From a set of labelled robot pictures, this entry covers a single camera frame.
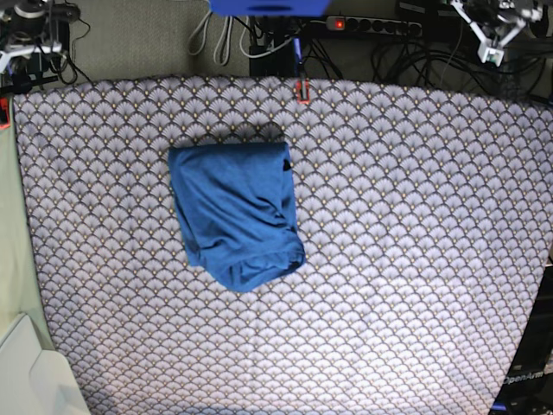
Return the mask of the blue T-shirt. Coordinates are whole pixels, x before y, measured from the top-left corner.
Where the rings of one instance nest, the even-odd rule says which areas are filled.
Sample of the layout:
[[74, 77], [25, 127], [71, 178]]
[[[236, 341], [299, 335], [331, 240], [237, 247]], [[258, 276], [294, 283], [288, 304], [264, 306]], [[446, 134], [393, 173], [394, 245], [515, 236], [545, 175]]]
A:
[[248, 292], [305, 263], [285, 142], [172, 148], [168, 169], [190, 265]]

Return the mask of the black OpenArm base box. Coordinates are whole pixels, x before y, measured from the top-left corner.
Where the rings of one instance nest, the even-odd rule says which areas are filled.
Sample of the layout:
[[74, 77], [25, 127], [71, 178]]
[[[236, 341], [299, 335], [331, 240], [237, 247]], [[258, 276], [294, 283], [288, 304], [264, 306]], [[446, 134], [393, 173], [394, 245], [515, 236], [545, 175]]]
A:
[[551, 263], [545, 267], [522, 340], [490, 413], [552, 413]]

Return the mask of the blue box overhead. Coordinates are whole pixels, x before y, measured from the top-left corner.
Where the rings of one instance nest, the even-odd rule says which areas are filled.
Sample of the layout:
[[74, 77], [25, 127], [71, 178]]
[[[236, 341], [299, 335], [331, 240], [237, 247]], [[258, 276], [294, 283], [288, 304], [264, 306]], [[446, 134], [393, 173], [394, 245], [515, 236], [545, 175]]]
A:
[[212, 0], [221, 16], [321, 16], [329, 0]]

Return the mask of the black power strip red switch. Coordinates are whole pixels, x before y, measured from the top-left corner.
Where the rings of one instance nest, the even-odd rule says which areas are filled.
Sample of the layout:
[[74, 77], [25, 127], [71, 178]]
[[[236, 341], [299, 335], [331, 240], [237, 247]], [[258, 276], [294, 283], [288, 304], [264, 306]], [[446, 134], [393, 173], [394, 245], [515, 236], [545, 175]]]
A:
[[415, 38], [423, 35], [423, 26], [418, 22], [351, 16], [328, 16], [323, 19], [323, 22], [328, 30], [334, 32], [398, 35]]

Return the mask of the patterned fan-print tablecloth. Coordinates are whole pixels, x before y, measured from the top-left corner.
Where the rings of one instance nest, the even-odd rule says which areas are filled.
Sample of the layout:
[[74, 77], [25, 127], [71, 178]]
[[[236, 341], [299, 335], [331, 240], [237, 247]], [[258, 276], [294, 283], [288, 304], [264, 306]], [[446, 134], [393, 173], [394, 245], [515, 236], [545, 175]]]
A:
[[[38, 285], [94, 414], [485, 414], [552, 244], [552, 112], [314, 80], [14, 98]], [[186, 254], [178, 147], [284, 141], [306, 262], [250, 293]]]

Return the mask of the white plastic bin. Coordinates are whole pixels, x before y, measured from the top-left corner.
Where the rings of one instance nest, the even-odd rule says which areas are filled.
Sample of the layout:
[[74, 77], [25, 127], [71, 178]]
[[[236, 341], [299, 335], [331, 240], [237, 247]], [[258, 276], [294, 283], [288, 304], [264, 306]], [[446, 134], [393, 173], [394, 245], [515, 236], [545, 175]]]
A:
[[25, 314], [1, 336], [2, 414], [88, 414], [67, 359], [41, 347]]

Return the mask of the red and grey clamp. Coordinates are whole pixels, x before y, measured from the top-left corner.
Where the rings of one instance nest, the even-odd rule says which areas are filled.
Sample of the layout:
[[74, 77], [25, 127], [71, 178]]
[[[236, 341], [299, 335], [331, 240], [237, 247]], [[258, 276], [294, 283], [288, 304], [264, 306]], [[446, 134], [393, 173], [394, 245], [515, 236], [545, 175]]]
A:
[[300, 104], [310, 103], [310, 87], [308, 79], [299, 79], [296, 82], [297, 101]]

